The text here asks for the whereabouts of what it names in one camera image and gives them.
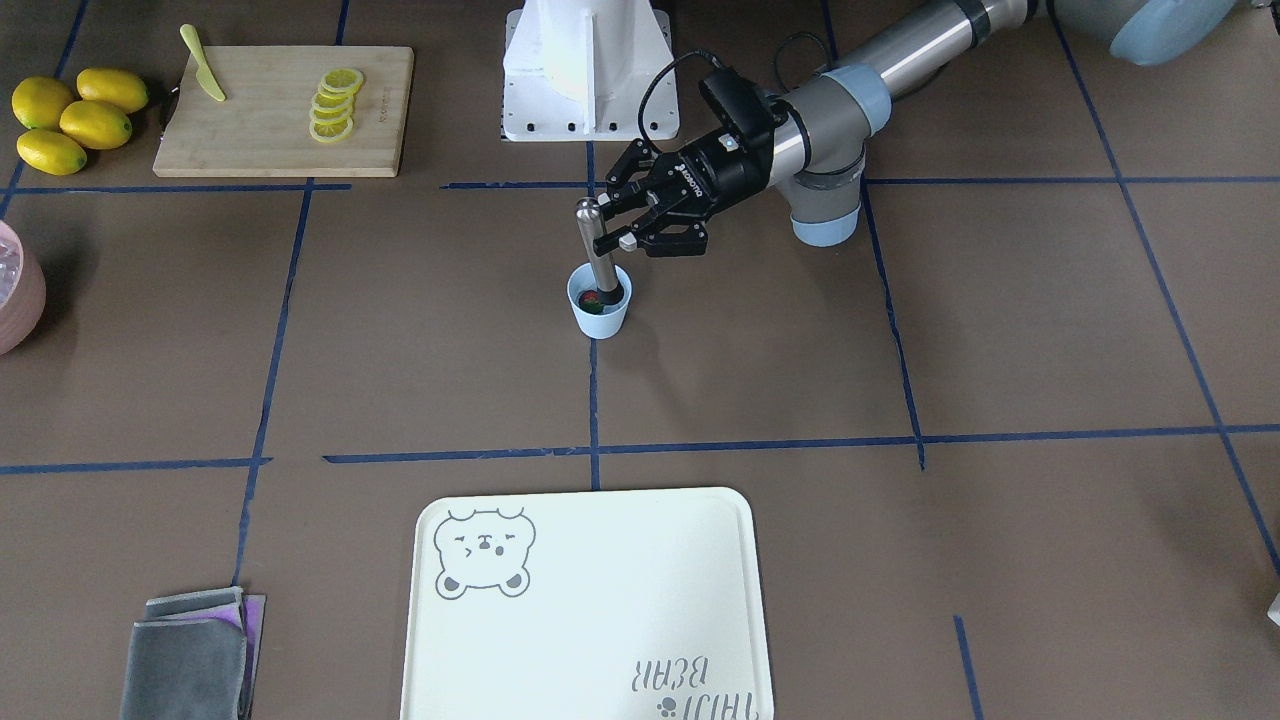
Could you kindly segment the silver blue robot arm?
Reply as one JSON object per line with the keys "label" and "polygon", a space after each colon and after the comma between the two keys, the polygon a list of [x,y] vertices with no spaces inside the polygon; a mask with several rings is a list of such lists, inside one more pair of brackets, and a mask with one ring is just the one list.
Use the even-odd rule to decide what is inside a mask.
{"label": "silver blue robot arm", "polygon": [[639,249],[650,258],[707,251],[705,223],[778,190],[794,233],[810,246],[858,228],[867,141],[896,101],[992,35],[1038,15],[1101,41],[1139,67],[1172,60],[1204,40],[1233,1],[927,1],[796,88],[769,94],[714,64],[699,85],[719,126],[680,149],[632,141],[600,199],[579,204],[590,259]]}

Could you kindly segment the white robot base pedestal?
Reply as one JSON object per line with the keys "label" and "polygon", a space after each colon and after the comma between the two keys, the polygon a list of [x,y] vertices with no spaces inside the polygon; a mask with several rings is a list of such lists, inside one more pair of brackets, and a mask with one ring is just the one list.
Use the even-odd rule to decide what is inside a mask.
{"label": "white robot base pedestal", "polygon": [[673,60],[671,20],[649,1],[526,1],[506,17],[500,136],[620,141]]}

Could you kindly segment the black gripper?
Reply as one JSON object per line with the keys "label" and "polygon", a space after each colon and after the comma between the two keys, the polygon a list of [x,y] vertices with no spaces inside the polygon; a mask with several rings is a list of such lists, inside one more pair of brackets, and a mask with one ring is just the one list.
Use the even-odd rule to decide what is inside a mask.
{"label": "black gripper", "polygon": [[[773,167],[774,132],[758,137],[713,131],[673,152],[659,152],[634,140],[605,174],[599,201],[605,236],[596,249],[644,251],[649,258],[695,258],[707,254],[703,222],[762,192]],[[609,231],[625,211],[648,213]]]}

